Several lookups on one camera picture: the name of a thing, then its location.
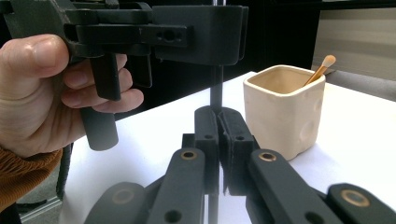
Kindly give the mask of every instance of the finger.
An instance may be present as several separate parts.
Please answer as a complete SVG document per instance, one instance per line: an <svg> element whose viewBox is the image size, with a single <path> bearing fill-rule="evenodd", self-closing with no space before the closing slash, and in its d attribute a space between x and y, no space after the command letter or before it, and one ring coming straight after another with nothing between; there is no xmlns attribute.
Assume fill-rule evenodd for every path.
<svg viewBox="0 0 396 224"><path fill-rule="evenodd" d="M137 89L130 89L123 92L120 101L107 101L103 104L93 106L96 111L103 113L122 113L133 110L143 103L143 92Z"/></svg>
<svg viewBox="0 0 396 224"><path fill-rule="evenodd" d="M117 54L117 70L125 66L127 57L125 54ZM74 64L64 71L64 84L71 89L80 90L94 84L94 78L90 60Z"/></svg>
<svg viewBox="0 0 396 224"><path fill-rule="evenodd" d="M28 94L40 78L62 72L68 60L67 46L57 35L12 39L0 49L1 93Z"/></svg>
<svg viewBox="0 0 396 224"><path fill-rule="evenodd" d="M119 71L120 91L124 92L131 88L132 77L128 70L122 68ZM65 105L72 108L82 108L86 106L99 105L107 101L97 95L96 87L91 85L80 90L68 90L62 95Z"/></svg>

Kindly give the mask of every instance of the white tabletop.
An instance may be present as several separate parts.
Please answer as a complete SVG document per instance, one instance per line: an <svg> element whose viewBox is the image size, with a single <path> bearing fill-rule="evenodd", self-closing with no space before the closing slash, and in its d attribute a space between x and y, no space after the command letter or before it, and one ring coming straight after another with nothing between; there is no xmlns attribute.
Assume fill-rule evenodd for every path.
<svg viewBox="0 0 396 224"><path fill-rule="evenodd" d="M245 74L223 86L223 106L245 116ZM193 133L195 109L209 104L200 91L117 122L119 143L93 151L86 138L74 144L60 223L83 223L111 186L147 186L164 175L183 133ZM316 144L290 164L322 192L336 183L358 185L396 210L396 103L326 84ZM244 197L220 195L219 224L250 223Z"/></svg>

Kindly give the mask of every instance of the ceramic cup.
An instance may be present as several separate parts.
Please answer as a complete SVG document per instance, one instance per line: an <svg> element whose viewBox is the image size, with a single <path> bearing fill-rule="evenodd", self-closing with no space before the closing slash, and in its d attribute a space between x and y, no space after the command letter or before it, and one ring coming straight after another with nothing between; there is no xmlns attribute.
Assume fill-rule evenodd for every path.
<svg viewBox="0 0 396 224"><path fill-rule="evenodd" d="M304 86L313 74L276 65L245 79L246 122L261 148L291 160L315 144L325 76Z"/></svg>

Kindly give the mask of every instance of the hand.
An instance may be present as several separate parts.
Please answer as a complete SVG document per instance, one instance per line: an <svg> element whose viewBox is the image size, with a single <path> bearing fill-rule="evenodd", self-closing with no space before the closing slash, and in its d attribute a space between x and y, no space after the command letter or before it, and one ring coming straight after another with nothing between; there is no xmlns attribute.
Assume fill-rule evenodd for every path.
<svg viewBox="0 0 396 224"><path fill-rule="evenodd" d="M56 35L8 41L0 49L0 147L22 158L51 152L85 134L79 108L125 112L143 102L117 56L121 100L97 96L89 60L66 67L66 44Z"/></svg>

